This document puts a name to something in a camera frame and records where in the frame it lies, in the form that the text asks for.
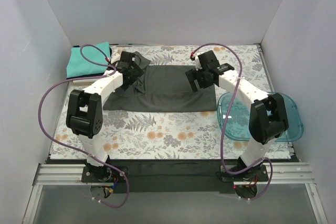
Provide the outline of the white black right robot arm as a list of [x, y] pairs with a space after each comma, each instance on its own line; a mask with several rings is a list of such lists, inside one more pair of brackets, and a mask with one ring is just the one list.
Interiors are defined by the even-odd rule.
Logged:
[[213, 51], [200, 55], [192, 52], [190, 59], [195, 62], [195, 67], [187, 71], [186, 76], [194, 92], [216, 85], [230, 92], [233, 100], [238, 99], [250, 110], [250, 140], [237, 165], [224, 171], [238, 175], [242, 180], [251, 180], [257, 174], [256, 168], [265, 160], [270, 145], [289, 127], [283, 96], [257, 88], [242, 78], [241, 70], [236, 71], [228, 63], [221, 64]]

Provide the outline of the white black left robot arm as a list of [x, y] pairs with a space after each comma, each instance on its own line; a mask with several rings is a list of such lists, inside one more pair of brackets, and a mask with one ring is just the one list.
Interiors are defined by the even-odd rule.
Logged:
[[82, 90], [69, 95], [66, 126], [77, 135], [86, 152], [87, 163], [95, 167], [93, 175], [100, 182], [111, 178], [112, 170], [105, 162], [109, 158], [99, 132], [103, 126], [103, 103], [115, 91], [125, 91], [143, 74], [141, 58], [123, 51], [104, 76]]

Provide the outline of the dark grey t shirt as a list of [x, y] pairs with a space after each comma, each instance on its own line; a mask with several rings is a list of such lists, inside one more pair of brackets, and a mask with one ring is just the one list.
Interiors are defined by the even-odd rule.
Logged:
[[215, 87], [193, 92], [186, 72], [192, 66], [151, 66], [134, 52], [144, 74], [126, 90], [118, 88], [106, 99], [103, 109], [131, 112], [205, 112], [217, 109]]

